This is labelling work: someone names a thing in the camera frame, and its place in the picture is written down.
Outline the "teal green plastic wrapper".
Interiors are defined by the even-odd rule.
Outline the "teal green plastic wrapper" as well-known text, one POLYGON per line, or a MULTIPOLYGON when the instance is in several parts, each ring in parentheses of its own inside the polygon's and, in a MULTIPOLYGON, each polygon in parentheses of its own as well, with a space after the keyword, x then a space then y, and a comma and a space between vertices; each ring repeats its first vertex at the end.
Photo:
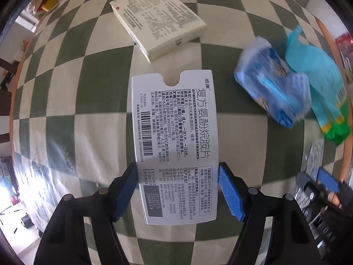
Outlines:
POLYGON ((334 60, 313 45, 299 41, 302 27, 288 34, 285 60, 292 70, 308 76, 312 111, 324 136, 340 145, 350 134, 348 98, 334 60))

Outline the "blue tissue packet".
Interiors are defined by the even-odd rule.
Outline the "blue tissue packet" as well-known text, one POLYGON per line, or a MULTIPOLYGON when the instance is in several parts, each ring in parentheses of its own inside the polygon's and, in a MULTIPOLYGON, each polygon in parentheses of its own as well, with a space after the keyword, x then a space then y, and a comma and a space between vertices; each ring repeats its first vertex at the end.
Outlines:
POLYGON ((256 37, 242 51, 234 78, 283 127, 292 128, 311 109, 308 76, 290 71, 263 37, 256 37))

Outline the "white medicine carton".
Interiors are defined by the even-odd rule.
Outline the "white medicine carton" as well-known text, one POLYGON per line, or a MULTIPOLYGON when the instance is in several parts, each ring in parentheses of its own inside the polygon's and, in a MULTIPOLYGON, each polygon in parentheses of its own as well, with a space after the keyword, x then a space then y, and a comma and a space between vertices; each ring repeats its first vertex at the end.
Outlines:
POLYGON ((135 160, 145 222, 186 225, 216 219, 218 127, 210 70, 177 85, 158 73, 132 78, 135 160))

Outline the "white medicine box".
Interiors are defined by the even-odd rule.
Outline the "white medicine box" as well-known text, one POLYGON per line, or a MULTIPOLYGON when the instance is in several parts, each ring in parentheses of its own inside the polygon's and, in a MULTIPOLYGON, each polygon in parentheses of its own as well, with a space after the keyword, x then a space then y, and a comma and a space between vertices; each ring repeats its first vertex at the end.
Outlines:
POLYGON ((110 5, 148 62, 197 39, 207 27, 180 0, 114 0, 110 5))

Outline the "green white checkered tablecloth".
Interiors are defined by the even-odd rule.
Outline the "green white checkered tablecloth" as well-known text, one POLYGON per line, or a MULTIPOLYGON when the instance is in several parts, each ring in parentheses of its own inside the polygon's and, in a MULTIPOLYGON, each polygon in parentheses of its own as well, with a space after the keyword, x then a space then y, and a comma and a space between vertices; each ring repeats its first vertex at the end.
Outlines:
POLYGON ((16 177, 28 214, 44 230, 64 194, 89 196, 134 159, 130 80, 158 72, 175 83, 189 69, 213 73, 220 160, 249 186, 294 193, 313 140, 314 114, 286 129, 234 80, 242 49, 267 39, 280 56, 287 35, 329 51, 314 16, 293 0, 180 0, 207 24, 203 35, 148 62, 115 17, 113 0, 66 0, 42 21, 26 53, 13 113, 16 177))

